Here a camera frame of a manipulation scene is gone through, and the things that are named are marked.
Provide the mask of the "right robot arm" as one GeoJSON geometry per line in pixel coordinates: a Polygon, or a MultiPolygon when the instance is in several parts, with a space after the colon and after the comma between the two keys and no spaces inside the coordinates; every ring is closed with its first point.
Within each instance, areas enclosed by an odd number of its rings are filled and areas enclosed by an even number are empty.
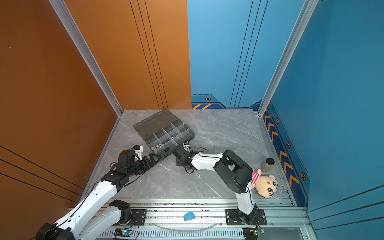
{"type": "Polygon", "coordinates": [[[257,207],[251,190],[252,168],[231,150],[222,154],[204,154],[187,150],[179,145],[173,152],[176,165],[186,171],[214,171],[236,194],[238,201],[237,212],[242,223],[255,225],[257,223],[257,207]]]}

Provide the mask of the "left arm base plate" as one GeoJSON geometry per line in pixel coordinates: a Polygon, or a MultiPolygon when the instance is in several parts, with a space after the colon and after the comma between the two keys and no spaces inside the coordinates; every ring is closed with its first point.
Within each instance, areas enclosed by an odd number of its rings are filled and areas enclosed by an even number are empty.
{"type": "Polygon", "coordinates": [[[118,225],[120,226],[143,226],[145,224],[147,216],[146,209],[133,209],[122,211],[122,215],[120,220],[118,221],[118,225]]]}

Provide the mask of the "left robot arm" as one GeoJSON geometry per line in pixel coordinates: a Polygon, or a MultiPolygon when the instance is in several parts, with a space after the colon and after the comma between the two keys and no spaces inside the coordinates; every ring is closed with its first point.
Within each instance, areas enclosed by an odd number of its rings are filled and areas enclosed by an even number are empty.
{"type": "Polygon", "coordinates": [[[140,177],[154,167],[160,156],[142,156],[142,149],[135,146],[119,154],[118,162],[105,174],[94,189],[70,212],[54,224],[44,224],[35,240],[95,240],[114,224],[134,225],[135,216],[130,204],[114,200],[98,216],[95,214],[122,188],[132,182],[132,176],[140,177]]]}

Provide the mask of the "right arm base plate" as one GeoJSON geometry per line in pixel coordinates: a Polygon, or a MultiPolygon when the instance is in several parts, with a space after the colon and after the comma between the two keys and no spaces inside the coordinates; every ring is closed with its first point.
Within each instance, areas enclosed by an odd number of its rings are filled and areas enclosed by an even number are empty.
{"type": "Polygon", "coordinates": [[[246,215],[238,209],[227,209],[226,223],[229,226],[246,225],[246,226],[266,226],[267,218],[263,209],[255,208],[253,211],[246,215]]]}

